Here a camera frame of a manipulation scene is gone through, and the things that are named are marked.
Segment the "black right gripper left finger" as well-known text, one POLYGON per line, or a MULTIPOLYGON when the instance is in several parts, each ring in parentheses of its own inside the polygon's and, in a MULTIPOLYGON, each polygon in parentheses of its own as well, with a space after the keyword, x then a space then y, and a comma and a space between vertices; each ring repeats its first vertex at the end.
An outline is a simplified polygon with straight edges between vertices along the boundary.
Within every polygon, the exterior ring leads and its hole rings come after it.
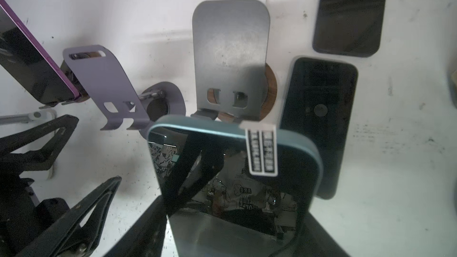
POLYGON ((164 200, 159 196, 105 257, 160 257, 166 227, 164 200))

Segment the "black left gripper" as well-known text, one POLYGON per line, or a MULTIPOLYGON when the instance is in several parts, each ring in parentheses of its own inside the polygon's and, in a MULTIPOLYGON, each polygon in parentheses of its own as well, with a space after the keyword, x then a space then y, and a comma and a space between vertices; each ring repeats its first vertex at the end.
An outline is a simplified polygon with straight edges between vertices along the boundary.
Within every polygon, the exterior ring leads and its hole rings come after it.
POLYGON ((109 207, 122 181, 109 178, 77 205, 61 198, 39 201, 24 171, 47 171, 79 119, 63 115, 1 138, 1 256, 89 257, 98 247, 109 207))

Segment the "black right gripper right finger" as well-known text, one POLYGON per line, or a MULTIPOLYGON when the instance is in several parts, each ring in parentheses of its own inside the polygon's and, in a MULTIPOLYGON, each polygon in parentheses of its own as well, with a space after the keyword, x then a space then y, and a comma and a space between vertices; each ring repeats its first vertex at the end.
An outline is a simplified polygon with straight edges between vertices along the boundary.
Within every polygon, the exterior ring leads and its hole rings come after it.
POLYGON ((322 225, 307 213, 293 249, 293 257, 350 257, 322 225))

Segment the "green phone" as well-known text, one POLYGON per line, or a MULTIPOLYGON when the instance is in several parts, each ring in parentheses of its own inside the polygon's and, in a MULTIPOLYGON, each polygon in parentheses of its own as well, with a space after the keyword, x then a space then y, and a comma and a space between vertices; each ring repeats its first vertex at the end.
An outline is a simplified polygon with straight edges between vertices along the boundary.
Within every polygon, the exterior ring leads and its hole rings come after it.
POLYGON ((337 192, 357 82, 352 64, 298 57, 292 66, 280 127, 316 144, 323 161, 317 190, 322 199, 337 192))

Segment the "round wooden phone stand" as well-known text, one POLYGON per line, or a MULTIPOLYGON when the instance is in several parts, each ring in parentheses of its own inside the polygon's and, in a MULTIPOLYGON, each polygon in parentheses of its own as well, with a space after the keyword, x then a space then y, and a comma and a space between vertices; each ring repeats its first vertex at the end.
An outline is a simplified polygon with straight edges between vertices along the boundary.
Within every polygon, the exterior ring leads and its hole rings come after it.
POLYGON ((192 17, 195 117, 258 121, 267 95, 270 13, 258 0, 201 2, 192 17))

